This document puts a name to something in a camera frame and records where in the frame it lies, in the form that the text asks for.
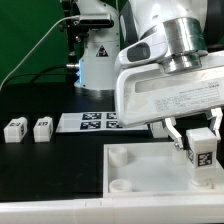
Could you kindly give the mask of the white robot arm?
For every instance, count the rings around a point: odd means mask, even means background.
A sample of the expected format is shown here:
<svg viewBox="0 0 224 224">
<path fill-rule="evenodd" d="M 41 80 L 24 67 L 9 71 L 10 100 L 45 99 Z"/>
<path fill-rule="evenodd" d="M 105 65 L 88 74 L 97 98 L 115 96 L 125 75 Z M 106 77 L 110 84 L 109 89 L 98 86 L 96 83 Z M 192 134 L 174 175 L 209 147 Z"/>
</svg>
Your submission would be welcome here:
<svg viewBox="0 0 224 224">
<path fill-rule="evenodd" d="M 81 64 L 78 85 L 112 91 L 120 125 L 162 121 L 178 147 L 173 120 L 224 105 L 224 62 L 208 53 L 201 22 L 218 0 L 129 0 L 122 30 L 136 41 L 106 68 L 95 58 Z"/>
</svg>

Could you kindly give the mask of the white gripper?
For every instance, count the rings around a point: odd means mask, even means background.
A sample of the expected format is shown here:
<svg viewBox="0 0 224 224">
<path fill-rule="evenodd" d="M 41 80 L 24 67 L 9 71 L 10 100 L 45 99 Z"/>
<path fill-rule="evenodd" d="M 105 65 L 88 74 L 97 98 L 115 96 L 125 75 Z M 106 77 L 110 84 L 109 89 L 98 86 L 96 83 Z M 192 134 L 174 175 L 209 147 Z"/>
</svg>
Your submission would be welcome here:
<svg viewBox="0 0 224 224">
<path fill-rule="evenodd" d="M 163 129 L 183 149 L 175 118 L 206 112 L 210 130 L 221 139 L 224 106 L 224 50 L 201 58 L 202 67 L 165 74 L 158 64 L 124 70 L 115 87 L 115 109 L 121 126 L 163 120 Z"/>
</svg>

